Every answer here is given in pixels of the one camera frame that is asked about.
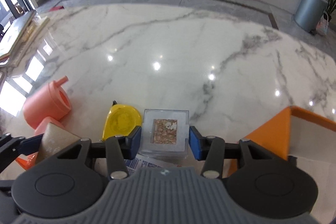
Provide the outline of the clear acrylic cube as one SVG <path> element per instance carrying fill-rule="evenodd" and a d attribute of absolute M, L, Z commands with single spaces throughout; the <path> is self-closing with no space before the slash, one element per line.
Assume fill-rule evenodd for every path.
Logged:
<path fill-rule="evenodd" d="M 179 159 L 188 154 L 189 111 L 146 109 L 138 153 L 157 159 Z"/>

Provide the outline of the white lotion tube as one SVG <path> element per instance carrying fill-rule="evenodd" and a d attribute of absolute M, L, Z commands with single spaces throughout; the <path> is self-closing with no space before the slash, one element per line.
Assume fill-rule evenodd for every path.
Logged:
<path fill-rule="evenodd" d="M 134 174 L 139 169 L 143 168 L 158 168 L 158 169 L 169 169 L 175 167 L 181 167 L 180 165 L 165 162 L 162 160 L 153 159 L 140 154 L 137 154 L 133 160 L 124 160 L 128 174 Z"/>

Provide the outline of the woven checkered basket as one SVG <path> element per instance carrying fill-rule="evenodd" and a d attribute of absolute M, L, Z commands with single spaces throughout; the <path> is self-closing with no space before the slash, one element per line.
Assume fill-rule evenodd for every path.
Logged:
<path fill-rule="evenodd" d="M 322 36 L 326 36 L 327 35 L 327 31 L 329 28 L 329 15 L 327 12 L 323 12 L 323 15 L 321 16 L 317 26 L 316 26 L 316 31 L 318 34 L 322 35 Z"/>

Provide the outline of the yellow tape measure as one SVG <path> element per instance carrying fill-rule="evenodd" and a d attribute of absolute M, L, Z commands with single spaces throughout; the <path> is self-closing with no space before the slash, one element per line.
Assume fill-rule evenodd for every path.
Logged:
<path fill-rule="evenodd" d="M 136 108 L 113 101 L 105 120 L 102 141 L 112 136 L 128 136 L 135 126 L 140 125 L 142 118 Z"/>

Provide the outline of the small gold box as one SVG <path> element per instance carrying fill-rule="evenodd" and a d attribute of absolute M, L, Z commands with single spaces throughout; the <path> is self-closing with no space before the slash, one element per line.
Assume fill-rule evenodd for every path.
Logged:
<path fill-rule="evenodd" d="M 80 140 L 80 137 L 77 135 L 53 123 L 49 123 L 43 134 L 35 164 L 58 153 L 78 140 Z"/>

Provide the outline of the large beige book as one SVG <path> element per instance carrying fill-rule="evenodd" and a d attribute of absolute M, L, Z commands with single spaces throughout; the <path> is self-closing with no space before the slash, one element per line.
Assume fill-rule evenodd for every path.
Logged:
<path fill-rule="evenodd" d="M 50 19 L 48 16 L 43 18 L 40 16 L 34 17 L 33 22 L 30 23 L 23 35 L 23 38 L 21 38 L 21 43 L 18 48 L 9 57 L 1 60 L 1 67 L 17 67 L 31 44 L 35 41 L 49 21 Z"/>

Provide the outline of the orange cardboard box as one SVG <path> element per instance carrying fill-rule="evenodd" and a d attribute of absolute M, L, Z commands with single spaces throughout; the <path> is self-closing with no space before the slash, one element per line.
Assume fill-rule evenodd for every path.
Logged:
<path fill-rule="evenodd" d="M 290 106 L 246 135 L 314 178 L 335 181 L 335 122 L 298 106 Z"/>

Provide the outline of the black hardcover book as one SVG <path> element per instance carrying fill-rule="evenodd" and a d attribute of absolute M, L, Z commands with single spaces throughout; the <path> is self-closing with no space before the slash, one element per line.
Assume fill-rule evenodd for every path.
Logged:
<path fill-rule="evenodd" d="M 9 27 L 1 39 L 1 60 L 8 58 L 13 53 L 17 45 L 21 43 L 20 40 L 25 32 L 25 29 L 29 26 L 36 13 L 37 12 L 35 10 L 30 10 L 13 21 L 13 24 Z"/>

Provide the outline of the grey metal trash bin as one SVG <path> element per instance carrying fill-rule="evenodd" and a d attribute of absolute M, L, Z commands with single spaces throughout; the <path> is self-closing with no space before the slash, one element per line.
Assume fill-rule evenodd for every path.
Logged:
<path fill-rule="evenodd" d="M 327 4 L 327 0 L 301 0 L 294 21 L 306 32 L 315 30 Z"/>

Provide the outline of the pink cup with spout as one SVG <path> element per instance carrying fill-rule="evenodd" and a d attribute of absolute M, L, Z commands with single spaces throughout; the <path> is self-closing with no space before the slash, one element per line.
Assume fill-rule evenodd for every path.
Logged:
<path fill-rule="evenodd" d="M 36 129 L 47 117 L 59 121 L 71 111 L 70 99 L 62 88 L 67 81 L 67 76 L 53 80 L 26 99 L 23 116 L 30 127 Z"/>

